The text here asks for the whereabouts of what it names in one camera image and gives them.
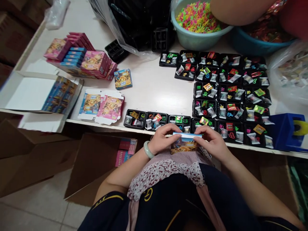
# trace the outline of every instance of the green bracelet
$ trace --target green bracelet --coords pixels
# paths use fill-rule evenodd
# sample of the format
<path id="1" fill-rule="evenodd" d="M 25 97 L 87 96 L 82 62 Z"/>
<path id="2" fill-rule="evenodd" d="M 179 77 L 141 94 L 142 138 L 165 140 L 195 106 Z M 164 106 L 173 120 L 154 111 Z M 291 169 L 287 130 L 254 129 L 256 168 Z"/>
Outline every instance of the green bracelet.
<path id="1" fill-rule="evenodd" d="M 145 151 L 145 154 L 147 154 L 147 156 L 152 159 L 154 157 L 154 155 L 151 153 L 151 151 L 149 150 L 149 147 L 148 147 L 148 143 L 150 143 L 150 141 L 145 141 L 144 142 L 144 151 Z"/>

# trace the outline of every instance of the stack of boxes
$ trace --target stack of boxes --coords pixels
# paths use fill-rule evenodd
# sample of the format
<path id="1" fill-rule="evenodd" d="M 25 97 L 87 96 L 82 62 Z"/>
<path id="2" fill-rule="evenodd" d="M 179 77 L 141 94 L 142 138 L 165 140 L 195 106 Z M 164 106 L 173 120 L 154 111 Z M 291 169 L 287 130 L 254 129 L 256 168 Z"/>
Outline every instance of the stack of boxes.
<path id="1" fill-rule="evenodd" d="M 117 64 L 103 51 L 95 51 L 84 33 L 70 32 L 55 38 L 44 57 L 47 62 L 74 77 L 112 80 Z"/>

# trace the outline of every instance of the white table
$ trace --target white table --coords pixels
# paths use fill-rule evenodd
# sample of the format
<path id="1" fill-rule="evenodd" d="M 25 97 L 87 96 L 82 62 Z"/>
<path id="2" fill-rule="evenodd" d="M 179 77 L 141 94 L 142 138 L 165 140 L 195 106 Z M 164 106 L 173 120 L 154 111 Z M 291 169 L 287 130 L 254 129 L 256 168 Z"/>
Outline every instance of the white table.
<path id="1" fill-rule="evenodd" d="M 44 52 L 54 38 L 64 38 L 71 31 L 86 33 L 93 46 L 98 50 L 104 50 L 105 46 L 107 46 L 115 39 L 109 27 L 104 22 L 95 18 L 92 8 L 89 2 L 86 0 L 71 0 L 71 4 L 65 16 L 63 27 L 61 27 L 59 30 L 48 31 L 44 29 L 44 27 L 44 23 L 42 23 L 32 41 L 29 43 L 24 54 L 20 58 L 18 64 L 15 67 L 15 70 L 26 71 L 29 64 L 43 58 Z M 170 51 L 179 52 L 182 49 L 183 48 L 181 45 L 176 42 Z M 219 53 L 236 53 L 232 48 L 228 46 L 224 38 L 222 38 L 216 46 L 211 48 L 211 50 Z M 145 62 L 142 57 L 130 54 L 123 62 L 118 65 L 119 70 L 129 68 L 131 70 L 133 79 L 133 87 L 121 91 L 125 96 L 125 105 L 122 117 L 119 121 L 113 125 L 103 125 L 96 124 L 89 120 L 82 121 L 77 118 L 84 92 L 87 88 L 115 89 L 114 81 L 92 79 L 85 79 L 84 87 L 80 93 L 72 115 L 66 121 L 70 123 L 95 126 L 109 131 L 120 130 L 154 134 L 154 132 L 146 130 L 124 127 L 123 121 L 127 109 L 157 111 L 167 113 L 169 115 L 191 116 L 194 82 L 175 79 L 175 68 L 159 67 L 159 57 L 160 56 L 157 55 L 156 60 Z M 66 75 L 66 73 L 63 71 L 60 72 L 62 75 Z M 271 114 L 273 114 L 276 109 L 277 99 L 272 94 L 271 98 L 273 105 L 270 106 L 269 109 Z M 23 114 L 22 112 L 13 112 L 3 109 L 0 111 Z M 299 152 L 283 152 L 233 143 L 227 143 L 227 146 L 280 155 L 308 158 L 308 154 Z"/>

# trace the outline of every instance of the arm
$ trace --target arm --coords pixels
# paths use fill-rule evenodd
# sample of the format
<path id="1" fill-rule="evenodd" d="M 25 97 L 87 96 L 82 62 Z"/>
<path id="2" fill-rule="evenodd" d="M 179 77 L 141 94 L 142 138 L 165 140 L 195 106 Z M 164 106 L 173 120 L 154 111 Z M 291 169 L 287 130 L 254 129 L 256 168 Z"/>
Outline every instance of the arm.
<path id="1" fill-rule="evenodd" d="M 249 208 L 257 216 L 280 217 L 301 230 L 306 230 L 301 221 L 270 190 L 259 182 L 245 166 L 229 151 L 221 135 L 209 126 L 201 126 L 195 134 L 204 134 L 206 141 L 194 137 L 212 156 L 217 158 L 231 173 Z"/>
<path id="2" fill-rule="evenodd" d="M 258 20 L 276 0 L 211 0 L 213 15 L 234 26 L 244 26 Z"/>
<path id="3" fill-rule="evenodd" d="M 153 155 L 158 154 L 160 151 L 174 143 L 180 134 L 170 136 L 167 138 L 165 135 L 169 131 L 182 132 L 175 124 L 166 124 L 160 127 L 151 140 L 148 143 L 150 152 Z M 120 167 L 114 170 L 99 186 L 94 204 L 101 197 L 112 191 L 118 191 L 127 193 L 129 185 L 132 179 L 143 169 L 143 167 L 149 162 L 149 158 L 146 155 L 144 148 L 141 148 L 136 154 L 134 154 L 128 161 L 123 163 Z"/>

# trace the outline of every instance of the plastic bucket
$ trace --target plastic bucket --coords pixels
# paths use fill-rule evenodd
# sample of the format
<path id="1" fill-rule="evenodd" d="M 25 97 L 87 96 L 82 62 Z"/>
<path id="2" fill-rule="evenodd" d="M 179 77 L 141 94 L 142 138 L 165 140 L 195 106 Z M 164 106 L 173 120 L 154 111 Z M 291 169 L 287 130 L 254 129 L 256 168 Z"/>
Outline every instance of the plastic bucket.
<path id="1" fill-rule="evenodd" d="M 245 33 L 241 27 L 235 27 L 231 32 L 231 46 L 240 54 L 266 56 L 280 48 L 290 46 L 294 40 L 285 43 L 270 43 L 258 40 Z"/>
<path id="2" fill-rule="evenodd" d="M 221 36 L 228 33 L 230 30 L 232 30 L 233 26 L 228 26 L 225 29 L 209 33 L 209 34 L 199 34 L 190 32 L 188 30 L 185 30 L 183 27 L 181 27 L 177 21 L 176 17 L 179 15 L 180 11 L 186 7 L 187 5 L 191 3 L 195 3 L 196 1 L 192 0 L 182 0 L 179 1 L 178 5 L 175 7 L 174 10 L 171 12 L 171 21 L 175 28 L 175 31 L 177 33 L 177 37 L 179 38 L 180 44 L 187 50 L 196 50 L 196 51 L 203 51 L 211 48 L 214 46 Z"/>

